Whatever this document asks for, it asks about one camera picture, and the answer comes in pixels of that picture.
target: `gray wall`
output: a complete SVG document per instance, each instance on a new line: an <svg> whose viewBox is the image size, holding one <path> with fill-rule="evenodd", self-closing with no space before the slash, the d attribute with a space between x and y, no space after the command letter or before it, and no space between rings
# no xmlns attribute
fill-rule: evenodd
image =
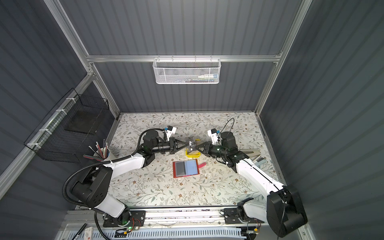
<svg viewBox="0 0 384 240"><path fill-rule="evenodd" d="M90 55L274 55L300 0L62 1ZM223 63L219 84L158 85L149 63L97 63L122 112L253 110L272 63Z"/></svg>
<svg viewBox="0 0 384 240"><path fill-rule="evenodd" d="M314 1L261 114L317 239L382 239L383 9Z"/></svg>
<svg viewBox="0 0 384 240"><path fill-rule="evenodd" d="M86 72L41 1L0 1L0 172Z"/></svg>
<svg viewBox="0 0 384 240"><path fill-rule="evenodd" d="M0 169L86 72L43 0L0 1ZM68 209L63 181L78 165L34 157L0 200L0 239L53 239Z"/></svg>
<svg viewBox="0 0 384 240"><path fill-rule="evenodd" d="M253 110L273 63L222 63L219 84L157 84L151 63L96 63L121 112Z"/></svg>
<svg viewBox="0 0 384 240"><path fill-rule="evenodd" d="M61 3L91 55L273 55L300 1Z"/></svg>

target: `zip tie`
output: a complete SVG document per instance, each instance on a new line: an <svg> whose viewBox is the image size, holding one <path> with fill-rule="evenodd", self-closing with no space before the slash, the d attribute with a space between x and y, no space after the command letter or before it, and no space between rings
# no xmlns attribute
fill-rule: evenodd
<svg viewBox="0 0 384 240"><path fill-rule="evenodd" d="M49 135L52 135L51 131L49 131L48 128L46 128L46 129L39 129L39 131L47 131L49 133Z"/></svg>
<svg viewBox="0 0 384 240"><path fill-rule="evenodd" d="M38 142L37 143L27 143L27 145L33 145L33 146L36 146L38 149L41 149L40 143L38 143Z"/></svg>
<svg viewBox="0 0 384 240"><path fill-rule="evenodd" d="M73 100L76 103L75 98L66 98L66 99L71 99L71 100Z"/></svg>
<svg viewBox="0 0 384 240"><path fill-rule="evenodd" d="M65 113L65 115L67 115L67 113L65 112L65 109L58 109L56 111L63 111Z"/></svg>
<svg viewBox="0 0 384 240"><path fill-rule="evenodd" d="M39 147L39 144L40 143L38 143L38 142L37 143L27 143L27 145L35 145L35 146L38 146L38 147Z"/></svg>

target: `wire mesh basket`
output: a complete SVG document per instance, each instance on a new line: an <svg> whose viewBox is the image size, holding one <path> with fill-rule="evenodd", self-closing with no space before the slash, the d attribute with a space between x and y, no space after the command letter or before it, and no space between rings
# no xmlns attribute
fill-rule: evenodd
<svg viewBox="0 0 384 240"><path fill-rule="evenodd" d="M158 84L217 84L221 62L177 62L153 60L153 71Z"/></svg>
<svg viewBox="0 0 384 240"><path fill-rule="evenodd" d="M40 137L31 134L24 145L43 160L81 162L88 146L95 144L95 134L109 111L108 101L86 95L76 95L45 129L36 128Z"/></svg>

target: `yellow container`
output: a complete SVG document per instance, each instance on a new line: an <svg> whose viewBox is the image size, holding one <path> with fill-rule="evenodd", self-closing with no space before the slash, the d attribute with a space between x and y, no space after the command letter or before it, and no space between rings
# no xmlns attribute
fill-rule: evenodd
<svg viewBox="0 0 384 240"><path fill-rule="evenodd" d="M196 141L196 145L199 145L200 144L200 139L195 139L195 141ZM188 154L187 153L188 151L187 151L187 148L185 149L185 155L187 156L187 157L192 157L192 158L197 158L197 157L200 157L200 152L199 151L197 151L197 154Z"/></svg>

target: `table surface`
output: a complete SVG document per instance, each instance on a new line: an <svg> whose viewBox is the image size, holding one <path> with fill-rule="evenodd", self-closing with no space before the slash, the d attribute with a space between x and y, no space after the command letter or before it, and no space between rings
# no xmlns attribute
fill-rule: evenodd
<svg viewBox="0 0 384 240"><path fill-rule="evenodd" d="M129 155L137 145L137 138L148 128L176 127L176 139L195 136L201 141L210 138L209 129L222 130L226 122L235 118L232 128L239 149L260 148L267 162L261 169L278 180L269 152L266 148L254 113L125 113L121 116L110 150L117 156ZM128 206L198 206L234 205L253 197L261 202L265 199L244 177L238 175L213 158L201 155L200 174L173 178L173 161L188 160L185 150L176 154L156 154L147 167L132 170L111 180L109 193Z"/></svg>

